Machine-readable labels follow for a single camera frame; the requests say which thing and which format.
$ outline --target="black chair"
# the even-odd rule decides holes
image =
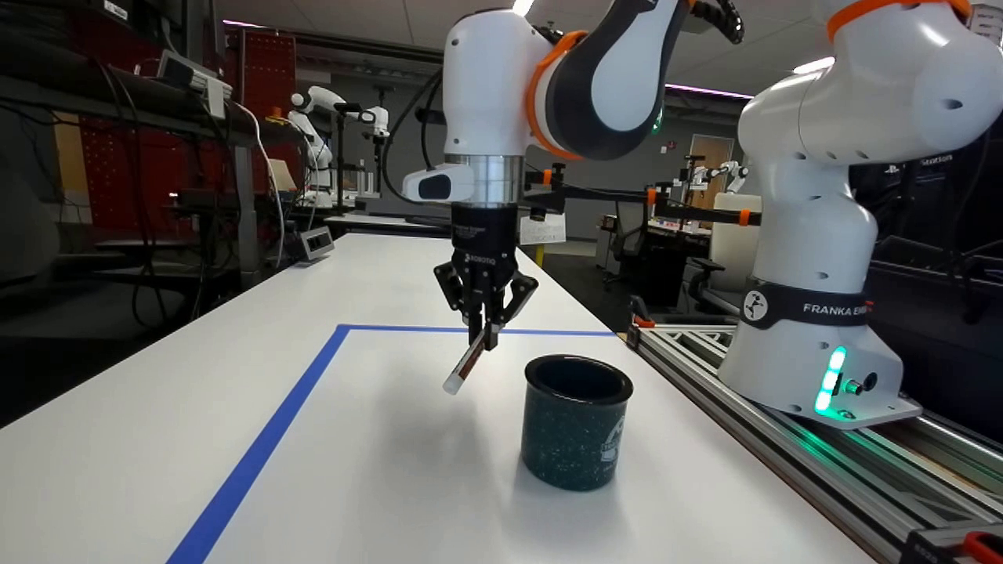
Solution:
[[[617,232],[610,243],[610,251],[620,263],[620,274],[604,276],[603,286],[628,276],[627,263],[641,255],[647,227],[648,207],[643,202],[617,202]]]

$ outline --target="blue painter's tape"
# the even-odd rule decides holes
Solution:
[[[168,559],[166,564],[203,564],[209,558],[209,553],[220,540],[223,531],[230,524],[237,508],[261,474],[265,463],[275,452],[279,442],[286,435],[293,419],[299,414],[300,408],[306,403],[307,397],[324,374],[328,364],[338,352],[345,337],[352,331],[386,331],[407,333],[466,333],[465,327],[396,327],[391,325],[338,325],[334,334],[327,340],[320,353],[307,367],[299,381],[293,386],[286,398],[276,409],[272,418],[265,424],[258,438],[248,449],[244,457],[237,463],[230,476],[216,492],[202,515],[196,520],[188,534]],[[551,335],[578,337],[610,337],[616,336],[607,331],[548,331],[537,329],[507,329],[513,335]]]

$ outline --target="speckled mug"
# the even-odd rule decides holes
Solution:
[[[587,492],[609,484],[634,392],[630,378],[598,360],[557,354],[527,364],[526,380],[526,468],[563,490]]]

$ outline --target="door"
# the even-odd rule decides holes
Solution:
[[[731,161],[731,150],[735,145],[735,139],[730,137],[715,137],[712,135],[693,135],[693,144],[690,146],[690,155],[702,155],[707,159],[697,163],[698,167],[707,169],[717,169],[721,165]],[[710,182],[707,190],[690,193],[690,204],[704,210],[714,209],[714,197],[724,192],[729,179],[721,175]]]

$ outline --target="metal extrusion rail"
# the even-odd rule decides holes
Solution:
[[[734,326],[633,327],[628,344],[881,562],[914,532],[1003,525],[1003,449],[935,416],[841,432],[717,379]]]

